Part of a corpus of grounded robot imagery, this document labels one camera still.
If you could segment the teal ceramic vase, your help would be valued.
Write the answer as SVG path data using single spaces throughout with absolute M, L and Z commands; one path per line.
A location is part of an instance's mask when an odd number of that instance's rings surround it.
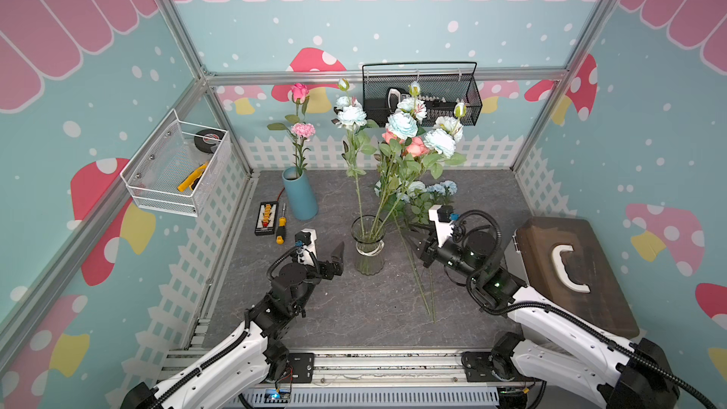
M 282 172 L 282 181 L 293 217 L 301 222 L 313 219 L 318 204 L 307 173 L 298 174 L 297 168 L 287 168 Z

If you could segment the clear glass vase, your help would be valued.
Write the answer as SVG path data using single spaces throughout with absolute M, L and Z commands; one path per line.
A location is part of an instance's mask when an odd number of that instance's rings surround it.
M 363 215 L 351 226 L 355 244 L 355 269 L 364 276 L 374 276 L 384 268 L 384 224 L 375 215 Z

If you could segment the light blue rose stem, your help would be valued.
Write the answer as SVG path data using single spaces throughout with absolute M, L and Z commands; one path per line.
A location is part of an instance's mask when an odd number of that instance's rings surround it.
M 430 320 L 437 322 L 434 283 L 430 281 L 429 290 L 426 291 L 420 267 L 418 267 L 420 262 L 418 246 L 420 246 L 421 237 L 427 238 L 429 234 L 429 223 L 423 219 L 421 207 L 422 204 L 426 204 L 429 200 L 428 187 L 423 182 L 416 181 L 408 189 L 396 195 L 396 205 L 393 212 L 395 227 L 401 242 L 404 244 L 414 282 L 420 293 L 420 300 L 423 302 L 425 312 Z

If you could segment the light blue rose bouquet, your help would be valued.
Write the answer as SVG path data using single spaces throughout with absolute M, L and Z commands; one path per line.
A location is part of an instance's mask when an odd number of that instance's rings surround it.
M 386 122 L 382 142 L 376 155 L 380 158 L 379 197 L 380 205 L 374 217 L 373 234 L 379 234 L 414 183 L 425 174 L 437 179 L 444 167 L 460 166 L 466 157 L 456 151 L 464 137 L 462 119 L 468 104 L 459 101 L 454 111 L 437 117 L 431 129 L 424 128 L 428 109 L 421 98 L 421 86 L 414 81 L 408 86 L 408 94 Z

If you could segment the small blue rose stem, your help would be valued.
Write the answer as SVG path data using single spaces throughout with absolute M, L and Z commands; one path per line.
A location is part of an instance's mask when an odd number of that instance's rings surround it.
M 343 141 L 343 158 L 348 168 L 346 175 L 354 180 L 355 191 L 359 208 L 360 238 L 366 242 L 374 242 L 374 226 L 365 226 L 363 214 L 363 202 L 361 197 L 360 177 L 365 171 L 358 166 L 358 155 L 370 144 L 370 139 L 365 135 L 363 129 L 367 127 L 368 120 L 364 108 L 357 98 L 352 95 L 350 82 L 341 78 L 338 80 L 337 88 L 344 94 L 338 98 L 334 111 L 336 114 L 335 124 L 346 131 Z

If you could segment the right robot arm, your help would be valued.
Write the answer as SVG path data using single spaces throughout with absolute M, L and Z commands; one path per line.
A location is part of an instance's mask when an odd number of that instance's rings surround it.
M 558 346 L 549 350 L 509 333 L 491 350 L 490 369 L 502 381 L 517 375 L 553 384 L 600 408 L 673 408 L 687 393 L 706 408 L 712 401 L 674 375 L 664 350 L 600 329 L 547 301 L 502 263 L 502 232 L 492 215 L 435 204 L 429 234 L 416 246 L 425 265 L 438 261 L 465 276 L 464 287 L 486 314 L 505 316 Z

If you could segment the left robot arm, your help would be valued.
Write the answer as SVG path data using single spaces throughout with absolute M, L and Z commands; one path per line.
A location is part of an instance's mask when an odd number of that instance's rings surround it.
M 293 320 L 306 316 L 306 305 L 322 280 L 344 273 L 345 244 L 328 261 L 319 259 L 316 232 L 295 234 L 293 247 L 267 269 L 270 290 L 244 312 L 242 322 L 215 348 L 155 386 L 145 382 L 128 391 L 123 408 L 221 408 L 244 390 L 276 384 L 293 376 L 289 350 L 281 342 Z

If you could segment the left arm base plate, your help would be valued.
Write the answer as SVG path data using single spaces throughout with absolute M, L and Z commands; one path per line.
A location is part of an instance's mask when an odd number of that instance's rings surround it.
M 282 384 L 311 384 L 314 379 L 312 378 L 314 362 L 314 353 L 289 353 L 278 382 L 282 382 Z

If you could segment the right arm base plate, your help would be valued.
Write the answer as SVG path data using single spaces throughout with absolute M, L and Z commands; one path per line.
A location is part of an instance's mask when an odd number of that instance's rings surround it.
M 461 354 L 461 363 L 467 382 L 519 382 L 534 384 L 537 379 L 522 375 L 510 358 L 490 351 L 465 351 Z

